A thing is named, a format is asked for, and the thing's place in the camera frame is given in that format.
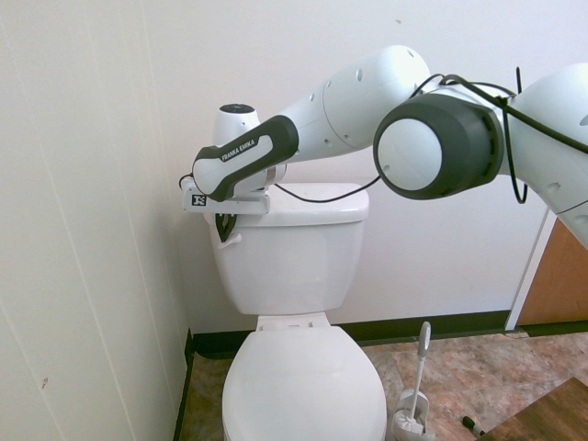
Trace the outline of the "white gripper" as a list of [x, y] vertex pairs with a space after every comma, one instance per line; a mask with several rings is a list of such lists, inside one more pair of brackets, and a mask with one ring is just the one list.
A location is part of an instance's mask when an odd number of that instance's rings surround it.
[[183, 208], [188, 212], [216, 213], [215, 227], [220, 241], [224, 243], [232, 234], [237, 215], [266, 215], [270, 211], [270, 197], [266, 192], [255, 191], [219, 202], [195, 188], [189, 188], [184, 191]]

